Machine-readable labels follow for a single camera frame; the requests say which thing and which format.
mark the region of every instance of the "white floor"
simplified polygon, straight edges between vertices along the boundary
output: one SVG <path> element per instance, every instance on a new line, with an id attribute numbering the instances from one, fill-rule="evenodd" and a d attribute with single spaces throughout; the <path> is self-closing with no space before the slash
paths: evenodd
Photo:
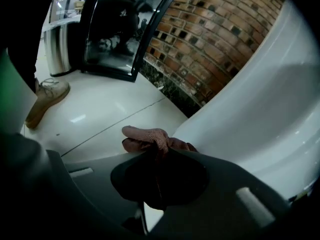
<path id="1" fill-rule="evenodd" d="M 43 40 L 36 68 L 40 82 L 50 78 Z M 141 74 L 135 83 L 78 70 L 57 79 L 70 83 L 68 96 L 45 113 L 35 130 L 21 132 L 59 152 L 65 162 L 125 153 L 123 126 L 162 128 L 171 136 L 187 119 Z"/>

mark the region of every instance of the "beige shoe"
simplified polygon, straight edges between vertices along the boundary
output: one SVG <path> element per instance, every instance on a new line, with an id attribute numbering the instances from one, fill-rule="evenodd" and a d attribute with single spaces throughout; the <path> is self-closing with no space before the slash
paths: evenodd
<path id="1" fill-rule="evenodd" d="M 25 120 L 25 125 L 29 129 L 34 129 L 40 123 L 45 112 L 51 106 L 62 101 L 70 91 L 70 85 L 67 82 L 58 82 L 53 78 L 44 80 L 39 84 L 36 79 L 35 94 L 38 99 L 31 108 Z"/>

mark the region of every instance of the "black pants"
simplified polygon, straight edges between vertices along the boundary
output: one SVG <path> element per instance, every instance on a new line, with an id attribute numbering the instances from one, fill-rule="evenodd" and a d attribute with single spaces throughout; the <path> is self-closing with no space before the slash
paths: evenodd
<path id="1" fill-rule="evenodd" d="M 41 30 L 52 0 L 8 0 L 7 35 L 8 54 L 16 70 L 35 92 L 36 61 Z"/>

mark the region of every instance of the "stainless steel trash can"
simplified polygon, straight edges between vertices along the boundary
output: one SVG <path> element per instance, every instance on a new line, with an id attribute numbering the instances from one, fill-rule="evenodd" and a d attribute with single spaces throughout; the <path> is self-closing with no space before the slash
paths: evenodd
<path id="1" fill-rule="evenodd" d="M 62 19 L 49 24 L 44 32 L 44 48 L 50 76 L 59 77 L 77 69 L 79 19 Z"/>

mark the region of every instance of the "brick wall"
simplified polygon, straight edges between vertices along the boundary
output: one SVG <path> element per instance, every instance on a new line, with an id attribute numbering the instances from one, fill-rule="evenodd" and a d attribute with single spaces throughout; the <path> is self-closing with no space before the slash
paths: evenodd
<path id="1" fill-rule="evenodd" d="M 145 60 L 205 105 L 247 63 L 284 0 L 174 0 Z"/>

